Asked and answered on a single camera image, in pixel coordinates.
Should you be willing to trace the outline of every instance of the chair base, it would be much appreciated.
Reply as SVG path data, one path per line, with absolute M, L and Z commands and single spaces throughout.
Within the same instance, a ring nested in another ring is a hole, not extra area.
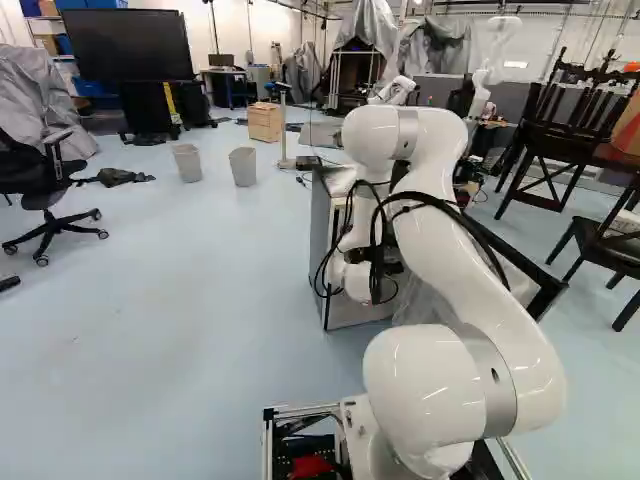
M 87 228 L 79 225 L 74 225 L 74 222 L 84 220 L 85 218 L 93 218 L 94 220 L 100 220 L 102 213 L 97 208 L 89 210 L 88 212 L 79 213 L 77 215 L 70 215 L 68 217 L 56 218 L 49 210 L 44 210 L 45 223 L 39 227 L 34 228 L 30 232 L 25 233 L 21 237 L 15 240 L 10 240 L 2 244 L 4 253 L 7 255 L 14 255 L 18 252 L 18 245 L 33 238 L 42 235 L 42 241 L 40 247 L 33 254 L 33 259 L 40 267 L 46 267 L 49 264 L 49 257 L 44 252 L 49 248 L 51 241 L 55 235 L 62 232 L 75 232 L 75 233 L 93 233 L 98 236 L 100 240 L 109 238 L 109 232 L 99 228 Z

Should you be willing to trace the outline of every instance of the dark wooden chair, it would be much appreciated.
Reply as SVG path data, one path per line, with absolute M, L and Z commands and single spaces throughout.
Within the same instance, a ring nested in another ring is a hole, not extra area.
M 616 272 L 607 283 L 608 289 L 614 288 L 625 276 L 640 280 L 640 230 L 633 233 L 612 233 L 605 236 L 617 213 L 631 195 L 635 197 L 639 187 L 640 180 L 635 177 L 634 184 L 625 190 L 616 207 L 603 222 L 596 222 L 580 216 L 573 217 L 569 228 L 564 232 L 546 260 L 546 264 L 551 265 L 571 238 L 576 239 L 580 255 L 562 279 L 563 281 L 568 282 L 585 261 Z M 613 329 L 616 332 L 622 331 L 638 308 L 640 308 L 640 291 L 633 296 L 620 315 L 618 315 L 612 325 Z
M 531 84 L 523 117 L 510 147 L 503 155 L 504 167 L 496 191 L 502 188 L 522 153 L 525 154 L 495 214 L 497 220 L 502 217 L 512 200 L 561 212 L 585 167 L 590 165 L 595 149 L 611 140 L 614 125 L 638 88 L 640 72 L 606 72 L 608 60 L 598 69 L 585 70 L 581 65 L 563 62 L 565 50 L 566 47 L 563 47 L 549 82 L 544 87 L 539 83 Z M 554 81 L 559 72 L 562 72 L 563 76 L 571 75 L 574 79 L 591 82 L 591 86 L 580 91 L 564 121 L 559 119 L 558 111 L 565 99 L 567 88 Z M 632 81 L 633 85 L 629 94 L 625 96 L 614 95 L 612 91 L 599 88 L 610 82 L 629 81 Z M 527 171 L 536 159 L 542 170 L 542 178 L 522 186 Z M 545 159 L 553 159 L 566 165 L 550 173 Z M 571 179 L 560 198 L 552 180 L 572 170 Z M 551 198 L 527 191 L 543 183 L 549 187 Z

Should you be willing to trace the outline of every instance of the blue bin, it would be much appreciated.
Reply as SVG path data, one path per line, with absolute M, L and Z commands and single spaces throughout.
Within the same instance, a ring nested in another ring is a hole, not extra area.
M 60 52 L 60 55 L 73 55 L 73 49 L 71 48 L 71 40 L 69 40 L 69 35 L 67 35 L 66 33 L 56 35 L 56 41 L 58 42 L 58 51 Z
M 58 10 L 66 10 L 68 8 L 87 8 L 87 0 L 56 0 Z
M 38 0 L 20 0 L 20 7 L 25 17 L 39 17 L 42 15 Z
M 86 0 L 89 8 L 128 8 L 129 0 Z
M 109 88 L 102 82 L 93 80 L 84 80 L 80 77 L 71 77 L 76 92 L 80 97 L 88 98 L 116 98 L 118 94 L 112 88 Z

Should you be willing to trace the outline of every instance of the cardboard box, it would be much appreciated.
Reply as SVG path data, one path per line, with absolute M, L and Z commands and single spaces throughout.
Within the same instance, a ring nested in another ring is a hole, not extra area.
M 56 2 L 53 0 L 40 0 L 38 6 L 40 7 L 40 14 L 43 17 L 57 17 L 60 15 L 56 7 Z
M 277 142 L 282 135 L 282 113 L 274 103 L 256 102 L 247 113 L 249 138 L 263 142 Z
M 613 127 L 612 137 L 611 143 L 618 150 L 640 156 L 640 90 Z
M 36 42 L 36 47 L 44 48 L 52 57 L 58 55 L 55 35 L 34 35 L 33 39 Z

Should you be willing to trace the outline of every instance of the white bucket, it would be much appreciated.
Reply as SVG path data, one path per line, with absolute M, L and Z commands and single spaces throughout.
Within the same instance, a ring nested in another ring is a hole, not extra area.
M 256 183 L 256 149 L 236 148 L 229 154 L 233 180 L 238 187 L 250 187 Z
M 200 153 L 190 143 L 172 145 L 173 157 L 176 159 L 180 177 L 185 183 L 199 182 L 202 180 L 202 168 L 200 167 Z

